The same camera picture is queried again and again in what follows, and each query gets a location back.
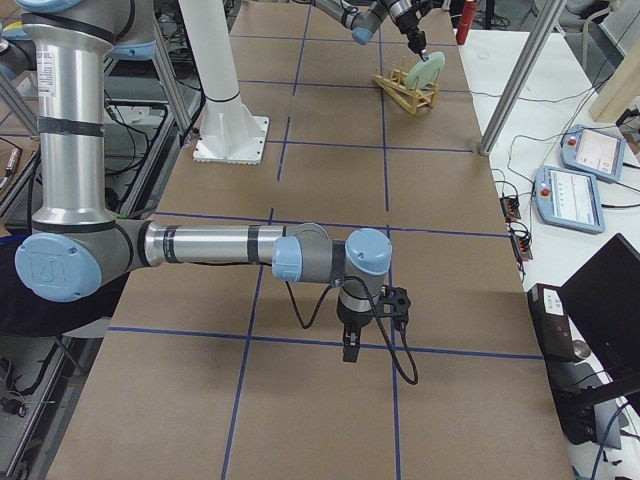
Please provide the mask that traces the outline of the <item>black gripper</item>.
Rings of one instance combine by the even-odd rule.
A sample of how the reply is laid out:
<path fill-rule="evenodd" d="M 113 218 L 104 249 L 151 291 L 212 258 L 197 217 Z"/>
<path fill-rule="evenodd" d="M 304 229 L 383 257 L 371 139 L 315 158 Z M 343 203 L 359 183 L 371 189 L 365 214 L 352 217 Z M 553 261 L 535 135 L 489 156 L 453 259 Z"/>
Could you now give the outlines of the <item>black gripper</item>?
<path fill-rule="evenodd" d="M 426 35 L 419 28 L 419 19 L 414 11 L 406 11 L 397 17 L 397 28 L 407 38 L 408 48 L 412 52 L 420 52 L 422 61 L 429 60 L 426 48 Z"/>
<path fill-rule="evenodd" d="M 343 324 L 344 362 L 358 360 L 361 331 L 374 319 L 380 294 L 380 277 L 369 275 L 344 277 L 337 303 L 338 319 Z"/>

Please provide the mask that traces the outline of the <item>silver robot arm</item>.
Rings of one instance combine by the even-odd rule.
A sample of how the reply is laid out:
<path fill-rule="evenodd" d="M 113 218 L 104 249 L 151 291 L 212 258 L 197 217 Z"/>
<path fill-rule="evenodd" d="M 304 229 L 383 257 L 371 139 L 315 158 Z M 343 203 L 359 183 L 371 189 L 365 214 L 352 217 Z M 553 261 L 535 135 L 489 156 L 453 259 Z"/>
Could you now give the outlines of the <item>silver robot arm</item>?
<path fill-rule="evenodd" d="M 400 34 L 406 37 L 408 48 L 421 60 L 429 59 L 426 34 L 420 29 L 420 20 L 433 8 L 432 1 L 373 1 L 366 12 L 361 12 L 348 1 L 318 0 L 309 4 L 350 30 L 353 40 L 360 45 L 366 45 L 389 17 Z"/>
<path fill-rule="evenodd" d="M 390 240 L 364 228 L 332 239 L 293 227 L 164 226 L 120 220 L 105 204 L 104 60 L 155 53 L 149 1 L 24 1 L 22 25 L 37 65 L 43 202 L 17 249 L 22 283 L 72 302 L 131 271 L 163 263 L 267 265 L 285 282 L 337 288 L 343 358 L 357 359 L 362 328 L 379 320 L 390 290 Z"/>

